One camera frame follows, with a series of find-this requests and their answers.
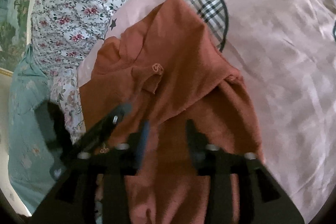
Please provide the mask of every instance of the plaid circle design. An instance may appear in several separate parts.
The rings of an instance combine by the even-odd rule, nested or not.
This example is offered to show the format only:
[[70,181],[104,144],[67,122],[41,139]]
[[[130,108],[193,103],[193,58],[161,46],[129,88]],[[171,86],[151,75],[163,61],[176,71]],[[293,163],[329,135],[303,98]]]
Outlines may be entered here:
[[228,12],[224,0],[185,0],[209,26],[223,50],[228,30]]

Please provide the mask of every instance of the wall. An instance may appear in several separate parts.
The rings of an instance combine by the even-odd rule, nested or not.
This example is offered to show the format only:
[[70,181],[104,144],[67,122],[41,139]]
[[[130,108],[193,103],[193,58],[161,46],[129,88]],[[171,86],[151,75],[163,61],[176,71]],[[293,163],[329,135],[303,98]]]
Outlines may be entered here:
[[8,98],[11,77],[0,74],[0,188],[14,210],[28,215],[8,179]]

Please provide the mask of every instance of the fabric fold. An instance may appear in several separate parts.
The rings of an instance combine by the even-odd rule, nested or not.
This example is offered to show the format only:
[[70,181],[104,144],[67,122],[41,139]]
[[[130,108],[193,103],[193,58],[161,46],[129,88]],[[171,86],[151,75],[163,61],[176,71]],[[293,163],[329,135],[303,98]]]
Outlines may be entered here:
[[[134,223],[204,223],[209,179],[192,167],[187,119],[227,152],[262,158],[257,118],[240,72],[221,56],[207,25],[184,0],[166,0],[121,39],[108,38],[80,97],[87,129],[119,103],[132,103],[108,139],[110,147],[149,120],[142,168],[126,178]],[[233,193],[237,220],[236,186]]]

